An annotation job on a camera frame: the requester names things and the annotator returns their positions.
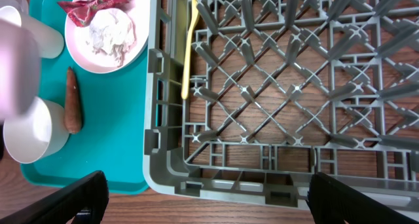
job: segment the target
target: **yellow plastic spoon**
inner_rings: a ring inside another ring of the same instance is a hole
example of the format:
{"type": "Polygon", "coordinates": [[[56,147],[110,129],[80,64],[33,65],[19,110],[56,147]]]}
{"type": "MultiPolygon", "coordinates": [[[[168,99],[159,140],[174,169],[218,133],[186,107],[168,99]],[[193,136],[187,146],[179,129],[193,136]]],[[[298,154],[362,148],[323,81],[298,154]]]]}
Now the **yellow plastic spoon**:
{"type": "Polygon", "coordinates": [[[191,77],[191,45],[194,29],[199,20],[199,11],[196,8],[198,0],[192,0],[192,18],[188,30],[188,37],[186,41],[185,63],[183,64],[183,82],[182,82],[182,99],[186,100],[189,96],[189,81],[191,77]]]}

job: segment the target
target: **crumpled red wrapper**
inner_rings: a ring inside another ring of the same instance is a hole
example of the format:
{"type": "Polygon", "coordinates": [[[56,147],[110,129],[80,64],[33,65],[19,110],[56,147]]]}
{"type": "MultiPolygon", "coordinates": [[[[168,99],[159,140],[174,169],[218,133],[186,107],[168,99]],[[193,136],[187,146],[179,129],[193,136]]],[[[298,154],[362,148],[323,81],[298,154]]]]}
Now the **crumpled red wrapper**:
{"type": "Polygon", "coordinates": [[[128,0],[87,0],[87,1],[59,1],[58,5],[64,9],[68,17],[77,27],[89,26],[97,11],[115,8],[127,4],[128,0]]]}

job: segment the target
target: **brown carrot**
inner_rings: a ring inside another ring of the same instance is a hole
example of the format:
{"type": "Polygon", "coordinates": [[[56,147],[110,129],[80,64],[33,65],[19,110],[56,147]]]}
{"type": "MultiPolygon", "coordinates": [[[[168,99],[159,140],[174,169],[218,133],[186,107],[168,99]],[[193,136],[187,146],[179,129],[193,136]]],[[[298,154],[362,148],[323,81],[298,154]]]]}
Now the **brown carrot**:
{"type": "Polygon", "coordinates": [[[79,86],[71,67],[67,70],[67,88],[65,91],[64,124],[71,134],[77,134],[82,127],[79,86]]]}

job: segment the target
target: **pink plate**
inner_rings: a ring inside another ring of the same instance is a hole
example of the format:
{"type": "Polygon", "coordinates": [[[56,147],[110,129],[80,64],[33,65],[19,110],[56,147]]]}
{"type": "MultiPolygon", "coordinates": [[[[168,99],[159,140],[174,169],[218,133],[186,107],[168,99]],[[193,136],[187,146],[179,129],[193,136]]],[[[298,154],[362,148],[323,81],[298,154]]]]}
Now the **pink plate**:
{"type": "Polygon", "coordinates": [[[130,2],[120,7],[134,23],[134,35],[136,42],[129,52],[125,53],[124,63],[118,67],[110,65],[113,57],[104,53],[95,54],[91,47],[86,44],[88,27],[77,27],[68,17],[65,20],[65,42],[73,60],[83,69],[92,73],[111,73],[120,70],[133,62],[147,46],[149,37],[150,0],[129,0],[130,2]]]}

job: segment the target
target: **white cup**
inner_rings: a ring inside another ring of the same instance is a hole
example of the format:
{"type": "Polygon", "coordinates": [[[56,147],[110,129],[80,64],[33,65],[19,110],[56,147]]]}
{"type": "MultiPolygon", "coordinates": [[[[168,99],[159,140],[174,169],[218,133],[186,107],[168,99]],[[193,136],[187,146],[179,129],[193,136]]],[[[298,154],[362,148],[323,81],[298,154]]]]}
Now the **white cup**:
{"type": "Polygon", "coordinates": [[[64,108],[38,97],[24,116],[6,120],[3,127],[7,151],[14,160],[23,164],[58,152],[68,137],[64,108]]]}
{"type": "Polygon", "coordinates": [[[64,38],[61,33],[29,15],[19,12],[13,6],[8,5],[0,8],[0,19],[29,30],[38,44],[39,55],[43,58],[55,58],[64,48],[64,38]]]}

